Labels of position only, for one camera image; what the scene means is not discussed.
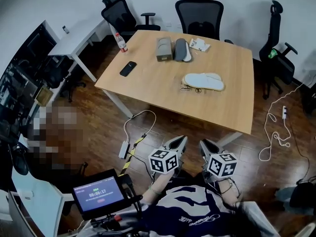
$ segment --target green object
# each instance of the green object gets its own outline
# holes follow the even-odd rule
[[[269,54],[269,58],[270,59],[272,59],[273,57],[275,57],[277,55],[277,51],[273,48],[272,50],[271,50],[271,53]]]

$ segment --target white wall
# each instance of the white wall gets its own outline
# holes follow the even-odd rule
[[[162,30],[181,31],[174,4],[178,0],[127,0],[130,10],[140,22],[143,12],[155,12],[155,23]],[[266,43],[270,23],[271,0],[218,0],[224,4],[220,37],[249,48],[258,59]],[[281,15],[280,50],[284,42],[297,49],[289,53],[296,66],[294,77],[304,81],[307,71],[316,69],[316,0],[277,0],[283,5]],[[0,2],[0,74],[28,35],[43,20],[47,20],[58,37],[62,26],[71,27],[89,14],[101,11],[101,0],[3,0]],[[171,28],[164,23],[171,22]]]

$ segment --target water bottle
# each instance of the water bottle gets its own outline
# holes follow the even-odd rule
[[[116,33],[116,34],[115,34],[115,39],[116,39],[116,41],[117,41],[117,43],[118,43],[118,47],[120,48],[120,51],[121,51],[122,53],[127,52],[128,49],[127,49],[125,40],[122,38],[121,35],[119,35],[119,33]]]

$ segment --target chair armrest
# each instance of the chair armrest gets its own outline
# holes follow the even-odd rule
[[[229,44],[234,44],[234,43],[233,43],[231,40],[229,40],[229,39],[224,40],[224,42],[229,43]]]
[[[295,54],[298,54],[298,52],[296,51],[296,49],[295,49],[294,47],[292,47],[289,43],[286,42],[285,45],[287,46],[287,49],[286,49],[286,50],[290,49],[290,50],[292,50]]]
[[[145,17],[146,19],[146,25],[149,25],[149,17],[151,16],[155,16],[156,13],[153,13],[153,12],[147,12],[147,13],[143,13],[141,14],[142,17]]]

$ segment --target table leg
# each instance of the table leg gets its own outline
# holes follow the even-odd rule
[[[79,59],[76,54],[72,54],[71,57],[78,63],[78,65],[85,71],[85,73],[91,78],[93,81],[97,81],[97,78],[91,73],[91,71],[86,67],[86,65]]]
[[[221,147],[231,143],[233,140],[237,139],[242,135],[241,132],[230,132],[227,134],[224,138],[220,139],[217,144],[220,145]]]
[[[118,98],[118,96],[116,96],[114,93],[109,92],[107,90],[103,89],[103,92],[116,104],[116,106],[122,111],[124,112],[124,114],[128,117],[128,118],[132,118],[133,114],[130,112],[130,110],[125,106],[125,104],[122,103],[122,101]]]

